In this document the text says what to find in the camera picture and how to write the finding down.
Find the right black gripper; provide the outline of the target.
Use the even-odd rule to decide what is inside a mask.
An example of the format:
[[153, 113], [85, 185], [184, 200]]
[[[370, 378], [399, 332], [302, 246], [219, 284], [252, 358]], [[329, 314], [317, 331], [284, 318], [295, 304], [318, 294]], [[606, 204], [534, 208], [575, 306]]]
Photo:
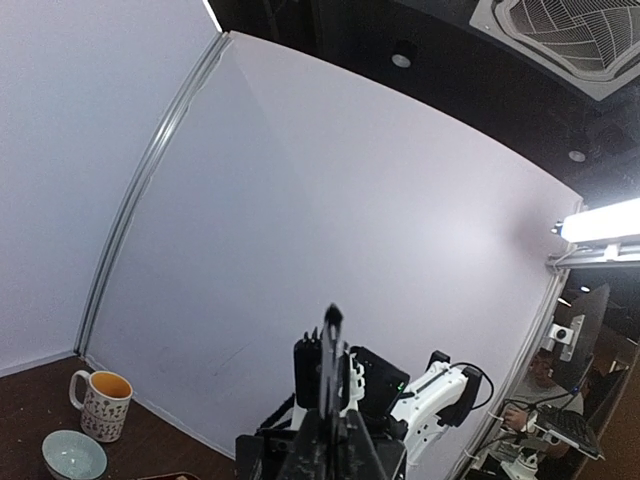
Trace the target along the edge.
[[326, 327], [294, 346], [294, 393], [236, 439], [239, 479], [403, 479], [406, 422], [391, 410], [408, 375]]

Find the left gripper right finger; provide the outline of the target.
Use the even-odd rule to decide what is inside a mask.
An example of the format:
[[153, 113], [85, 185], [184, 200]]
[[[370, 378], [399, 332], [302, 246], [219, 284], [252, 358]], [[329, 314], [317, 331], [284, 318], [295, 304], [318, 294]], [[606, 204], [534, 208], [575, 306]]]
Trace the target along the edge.
[[345, 417], [340, 419], [339, 478], [387, 478], [364, 420], [356, 410], [348, 410]]

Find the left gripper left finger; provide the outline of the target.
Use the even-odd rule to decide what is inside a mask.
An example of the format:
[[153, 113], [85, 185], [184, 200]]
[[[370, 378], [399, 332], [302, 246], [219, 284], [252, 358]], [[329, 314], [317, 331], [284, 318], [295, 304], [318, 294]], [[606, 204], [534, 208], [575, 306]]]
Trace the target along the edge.
[[277, 478], [337, 479], [339, 420], [337, 412], [309, 410]]

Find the metal tongs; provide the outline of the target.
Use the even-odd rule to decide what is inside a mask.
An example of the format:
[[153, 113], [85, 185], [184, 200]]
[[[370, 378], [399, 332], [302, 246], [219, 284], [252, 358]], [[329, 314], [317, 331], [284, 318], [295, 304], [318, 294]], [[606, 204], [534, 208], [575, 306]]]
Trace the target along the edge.
[[337, 438], [341, 407], [340, 389], [343, 384], [344, 355], [342, 339], [343, 314], [334, 303], [330, 304], [324, 316], [321, 333], [322, 357], [319, 383], [319, 415], [321, 437], [329, 445]]

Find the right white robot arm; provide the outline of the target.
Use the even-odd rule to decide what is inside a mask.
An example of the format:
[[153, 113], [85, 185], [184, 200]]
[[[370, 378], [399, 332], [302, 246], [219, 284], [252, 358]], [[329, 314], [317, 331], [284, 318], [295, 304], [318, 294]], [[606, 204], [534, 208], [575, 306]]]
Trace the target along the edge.
[[294, 346], [294, 392], [252, 435], [235, 441], [239, 479], [403, 479], [428, 447], [476, 408], [484, 374], [431, 354], [416, 380], [362, 346], [341, 360], [337, 441], [319, 413], [322, 335]]

